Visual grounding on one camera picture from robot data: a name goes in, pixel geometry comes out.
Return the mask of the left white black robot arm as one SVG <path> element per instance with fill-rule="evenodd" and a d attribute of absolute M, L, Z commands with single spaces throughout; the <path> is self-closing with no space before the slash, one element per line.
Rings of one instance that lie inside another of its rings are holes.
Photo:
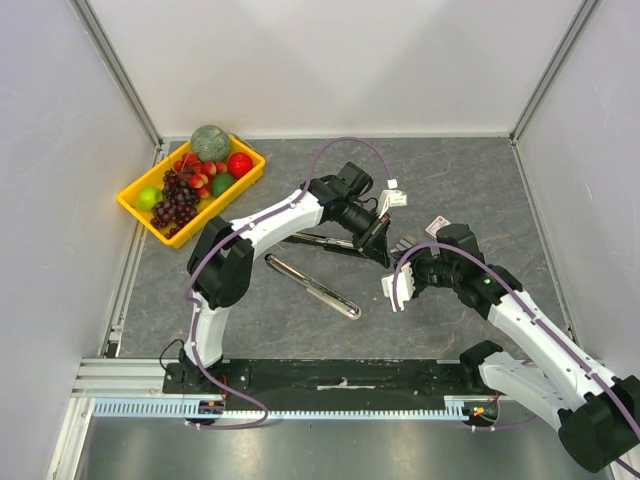
<path fill-rule="evenodd" d="M 222 339 L 231 308 L 248 291 L 255 261 L 286 238 L 334 222 L 351 234 L 358 255 L 389 267 L 389 197 L 396 193 L 397 181 L 389 178 L 376 207 L 366 209 L 360 198 L 372 185 L 369 174 L 348 162 L 338 174 L 310 179 L 254 215 L 210 220 L 188 262 L 185 299 L 192 306 L 192 319 L 178 361 L 165 370 L 164 392 L 190 387 L 208 393 L 216 388 L 220 378 L 216 364 L 223 358 Z"/>

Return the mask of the white black stapler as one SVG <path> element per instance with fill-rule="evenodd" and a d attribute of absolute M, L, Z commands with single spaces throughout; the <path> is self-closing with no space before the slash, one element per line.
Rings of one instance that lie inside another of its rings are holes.
<path fill-rule="evenodd" d="M 265 256 L 265 263 L 279 274 L 304 287 L 308 293 L 331 306 L 347 318 L 357 320 L 361 317 L 361 308 L 356 303 L 330 289 L 303 271 L 293 267 L 291 264 L 284 262 L 274 254 L 267 254 Z"/>

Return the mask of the red white staple box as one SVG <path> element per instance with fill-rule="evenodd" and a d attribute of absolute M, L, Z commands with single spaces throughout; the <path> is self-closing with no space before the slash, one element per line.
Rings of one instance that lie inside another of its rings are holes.
<path fill-rule="evenodd" d="M 450 225 L 451 222 L 449 220 L 447 220 L 445 217 L 443 216 L 437 216 L 433 221 L 431 221 L 429 223 L 429 225 L 425 228 L 425 232 L 427 235 L 429 235 L 432 238 L 436 238 L 437 237 L 437 232 L 443 228 L 446 227 L 448 225 Z"/>

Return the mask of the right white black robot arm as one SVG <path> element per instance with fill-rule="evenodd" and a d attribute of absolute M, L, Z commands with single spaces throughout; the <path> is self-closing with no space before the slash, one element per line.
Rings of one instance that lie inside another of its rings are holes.
<path fill-rule="evenodd" d="M 638 378 L 621 378 L 572 341 L 506 269 L 486 263 L 467 225 L 446 225 L 435 241 L 406 250 L 381 283 L 394 311 L 427 287 L 452 290 L 533 363 L 526 367 L 499 345 L 481 342 L 460 357 L 465 391 L 489 388 L 517 401 L 557 433 L 586 471 L 612 463 L 633 470 L 623 458 L 639 445 Z"/>

